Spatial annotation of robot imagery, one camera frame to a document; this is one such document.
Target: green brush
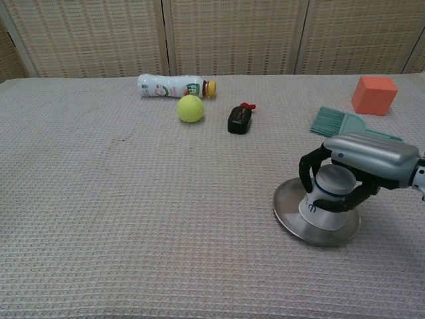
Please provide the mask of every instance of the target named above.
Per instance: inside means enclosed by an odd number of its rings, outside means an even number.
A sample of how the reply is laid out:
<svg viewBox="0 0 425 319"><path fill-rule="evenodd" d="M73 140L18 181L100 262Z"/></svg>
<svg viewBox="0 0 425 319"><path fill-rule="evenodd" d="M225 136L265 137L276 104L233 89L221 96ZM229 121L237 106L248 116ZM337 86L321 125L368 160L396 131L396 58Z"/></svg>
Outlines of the green brush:
<svg viewBox="0 0 425 319"><path fill-rule="evenodd" d="M402 142L403 139L386 133L370 130L366 127L365 121L354 114L344 113L322 106L317 113L316 119L310 128L310 132L331 137L342 133L364 132L382 138L389 138Z"/></svg>

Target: white bottle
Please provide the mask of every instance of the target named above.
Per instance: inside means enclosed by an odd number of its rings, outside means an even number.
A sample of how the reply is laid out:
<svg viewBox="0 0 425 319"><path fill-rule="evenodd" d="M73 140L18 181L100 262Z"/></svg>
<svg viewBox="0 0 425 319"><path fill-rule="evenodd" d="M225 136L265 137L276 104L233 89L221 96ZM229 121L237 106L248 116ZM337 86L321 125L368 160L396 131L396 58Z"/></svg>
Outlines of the white bottle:
<svg viewBox="0 0 425 319"><path fill-rule="evenodd" d="M206 81L200 76L163 76L142 74L137 79L137 87L142 96L172 96L181 98L185 95L214 97L216 82Z"/></svg>

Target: tennis ball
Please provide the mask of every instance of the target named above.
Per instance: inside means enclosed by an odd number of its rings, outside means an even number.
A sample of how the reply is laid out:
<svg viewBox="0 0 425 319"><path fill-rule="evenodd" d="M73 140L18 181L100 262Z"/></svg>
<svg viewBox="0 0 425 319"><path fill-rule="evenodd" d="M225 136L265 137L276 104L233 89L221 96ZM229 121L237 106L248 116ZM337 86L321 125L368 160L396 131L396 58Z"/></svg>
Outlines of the tennis ball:
<svg viewBox="0 0 425 319"><path fill-rule="evenodd" d="M204 102L195 95L186 95L177 103L177 114L184 122L195 123L204 115Z"/></svg>

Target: blue stripe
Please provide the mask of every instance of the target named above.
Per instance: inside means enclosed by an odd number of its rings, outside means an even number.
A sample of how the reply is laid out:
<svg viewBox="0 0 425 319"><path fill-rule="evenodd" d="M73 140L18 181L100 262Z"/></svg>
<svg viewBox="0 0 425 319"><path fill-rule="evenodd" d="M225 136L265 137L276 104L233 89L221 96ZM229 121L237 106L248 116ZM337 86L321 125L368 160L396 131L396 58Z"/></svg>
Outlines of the blue stripe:
<svg viewBox="0 0 425 319"><path fill-rule="evenodd" d="M316 180L314 180L314 184L316 184L317 188L318 188L320 191L324 192L326 195L334 196L334 197L339 197L339 198L342 198L342 197L345 197L345 196L346 196L346 195L338 195L338 194L334 194L334 193L331 193L330 191L327 191L326 189L321 188L321 187L319 186L319 184L317 183L317 181L316 181Z"/></svg>

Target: orange cube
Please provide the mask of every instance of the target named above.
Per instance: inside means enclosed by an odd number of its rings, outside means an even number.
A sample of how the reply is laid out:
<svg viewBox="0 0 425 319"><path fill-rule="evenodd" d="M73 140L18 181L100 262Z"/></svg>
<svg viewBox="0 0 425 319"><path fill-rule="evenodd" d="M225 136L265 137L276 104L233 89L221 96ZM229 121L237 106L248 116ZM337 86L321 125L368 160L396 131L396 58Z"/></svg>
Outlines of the orange cube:
<svg viewBox="0 0 425 319"><path fill-rule="evenodd" d="M384 116L396 97L398 88L392 78L361 76L354 91L354 111L359 114Z"/></svg>

